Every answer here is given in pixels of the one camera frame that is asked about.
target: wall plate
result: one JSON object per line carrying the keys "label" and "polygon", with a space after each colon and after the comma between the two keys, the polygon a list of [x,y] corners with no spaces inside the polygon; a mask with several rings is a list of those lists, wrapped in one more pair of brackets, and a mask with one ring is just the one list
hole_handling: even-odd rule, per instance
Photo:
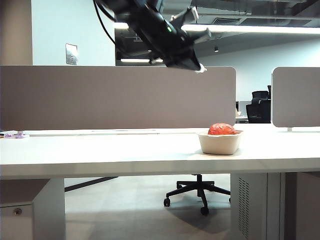
{"label": "wall plate", "polygon": [[69,43],[65,44],[65,63],[78,65],[78,47]]}

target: gray floor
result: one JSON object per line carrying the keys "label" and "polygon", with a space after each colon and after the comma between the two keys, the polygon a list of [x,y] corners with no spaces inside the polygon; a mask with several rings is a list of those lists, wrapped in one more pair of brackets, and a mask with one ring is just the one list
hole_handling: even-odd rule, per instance
{"label": "gray floor", "polygon": [[[122,176],[65,194],[66,240],[228,240],[229,196],[206,191],[209,215],[196,191],[170,197],[176,181],[193,175]],[[206,174],[204,181],[230,189],[229,174]]]}

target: cabinet vent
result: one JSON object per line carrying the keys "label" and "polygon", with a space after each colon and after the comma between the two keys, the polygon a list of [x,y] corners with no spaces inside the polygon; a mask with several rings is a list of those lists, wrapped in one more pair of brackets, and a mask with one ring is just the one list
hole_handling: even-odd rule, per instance
{"label": "cabinet vent", "polygon": [[248,239],[249,228],[249,184],[239,177],[239,218],[238,226],[245,239]]}

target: wall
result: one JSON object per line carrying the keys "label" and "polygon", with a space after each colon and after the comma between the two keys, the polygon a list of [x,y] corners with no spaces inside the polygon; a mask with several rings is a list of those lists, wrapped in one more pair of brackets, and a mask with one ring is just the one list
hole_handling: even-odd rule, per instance
{"label": "wall", "polygon": [[[115,46],[103,31],[92,0],[31,0],[33,65],[65,65],[66,43],[77,45],[78,65],[114,66]],[[112,22],[101,13],[114,37]]]}
{"label": "wall", "polygon": [[0,0],[0,65],[32,65],[31,0]]}
{"label": "wall", "polygon": [[252,99],[252,92],[268,90],[276,67],[320,67],[320,39],[260,47],[199,58],[204,66],[236,70],[236,100]]}

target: tomato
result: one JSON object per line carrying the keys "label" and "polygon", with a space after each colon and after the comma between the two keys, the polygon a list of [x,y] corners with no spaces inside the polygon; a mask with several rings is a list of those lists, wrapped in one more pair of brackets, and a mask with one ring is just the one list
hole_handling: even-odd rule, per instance
{"label": "tomato", "polygon": [[227,135],[227,134],[236,134],[236,130],[233,126],[227,123],[216,123],[211,125],[209,135]]}

